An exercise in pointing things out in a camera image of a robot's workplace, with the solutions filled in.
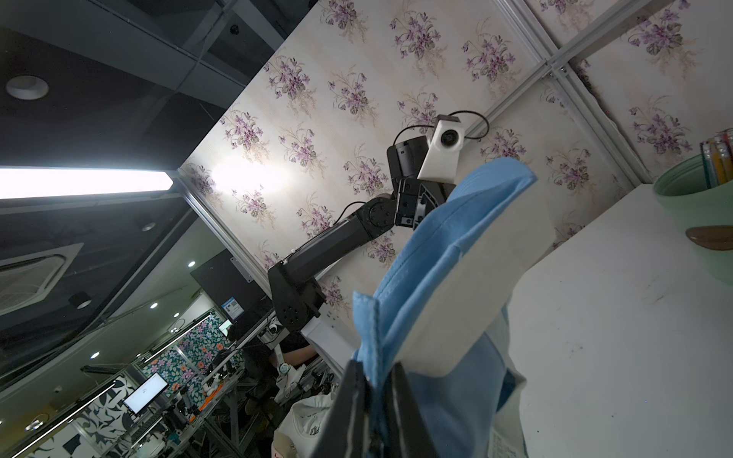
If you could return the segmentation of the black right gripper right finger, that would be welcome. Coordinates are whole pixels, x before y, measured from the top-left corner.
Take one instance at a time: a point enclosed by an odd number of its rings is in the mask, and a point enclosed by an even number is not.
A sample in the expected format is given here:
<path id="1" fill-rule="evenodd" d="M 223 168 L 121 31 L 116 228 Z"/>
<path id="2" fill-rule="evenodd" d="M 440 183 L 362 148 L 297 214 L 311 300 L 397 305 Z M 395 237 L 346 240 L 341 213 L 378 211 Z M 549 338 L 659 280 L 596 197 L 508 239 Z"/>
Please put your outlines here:
<path id="1" fill-rule="evenodd" d="M 406 371 L 400 363 L 389 372 L 384 389 L 384 410 L 387 422 L 385 457 L 438 457 Z"/>

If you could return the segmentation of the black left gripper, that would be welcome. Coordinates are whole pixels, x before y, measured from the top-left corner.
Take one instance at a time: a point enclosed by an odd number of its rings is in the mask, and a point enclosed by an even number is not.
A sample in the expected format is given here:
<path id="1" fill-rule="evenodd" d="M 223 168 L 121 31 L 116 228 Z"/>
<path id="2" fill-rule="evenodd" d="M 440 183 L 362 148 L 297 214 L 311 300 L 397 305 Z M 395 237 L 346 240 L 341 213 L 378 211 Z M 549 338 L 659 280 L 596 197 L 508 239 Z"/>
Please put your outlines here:
<path id="1" fill-rule="evenodd" d="M 431 211 L 447 201 L 454 189 L 452 183 L 422 181 L 411 177 L 397 179 L 394 224 L 416 229 Z"/>

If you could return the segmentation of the light blue baseball cap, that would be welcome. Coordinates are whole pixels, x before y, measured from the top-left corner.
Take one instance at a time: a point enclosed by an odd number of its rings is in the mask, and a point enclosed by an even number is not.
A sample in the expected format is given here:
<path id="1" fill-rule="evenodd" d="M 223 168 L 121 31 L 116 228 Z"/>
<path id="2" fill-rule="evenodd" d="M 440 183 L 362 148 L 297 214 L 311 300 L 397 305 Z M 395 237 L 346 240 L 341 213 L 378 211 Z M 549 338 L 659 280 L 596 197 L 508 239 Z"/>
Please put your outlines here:
<path id="1" fill-rule="evenodd" d="M 413 233 L 373 295 L 355 293 L 356 360 L 373 398 L 394 366 L 442 457 L 523 457 L 525 377 L 509 355 L 515 286 L 555 240 L 534 173 L 500 158 L 461 181 Z"/>

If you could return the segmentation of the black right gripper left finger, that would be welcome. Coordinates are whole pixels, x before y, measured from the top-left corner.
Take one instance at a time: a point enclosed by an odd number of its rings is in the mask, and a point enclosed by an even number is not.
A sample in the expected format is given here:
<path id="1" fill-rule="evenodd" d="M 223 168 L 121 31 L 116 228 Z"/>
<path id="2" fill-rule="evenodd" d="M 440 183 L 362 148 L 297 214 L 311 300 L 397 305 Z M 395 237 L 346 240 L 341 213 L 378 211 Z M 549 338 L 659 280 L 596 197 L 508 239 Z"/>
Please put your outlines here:
<path id="1" fill-rule="evenodd" d="M 350 361 L 321 429 L 314 458 L 362 458 L 368 442 L 370 385 L 363 364 Z"/>

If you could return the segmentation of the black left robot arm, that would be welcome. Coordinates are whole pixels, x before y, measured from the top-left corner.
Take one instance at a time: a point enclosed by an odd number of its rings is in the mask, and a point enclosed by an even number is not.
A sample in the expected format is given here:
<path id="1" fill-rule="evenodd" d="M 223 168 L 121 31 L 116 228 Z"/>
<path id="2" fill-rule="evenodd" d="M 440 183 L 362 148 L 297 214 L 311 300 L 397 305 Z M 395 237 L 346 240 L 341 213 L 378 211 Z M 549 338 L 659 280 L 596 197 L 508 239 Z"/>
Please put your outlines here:
<path id="1" fill-rule="evenodd" d="M 273 307 L 288 331 L 299 332 L 320 315 L 326 295 L 315 279 L 317 274 L 395 226 L 416 229 L 445 203 L 452 184 L 418 179 L 428 152 L 429 141 L 423 135 L 389 147 L 394 191 L 372 198 L 268 269 Z"/>

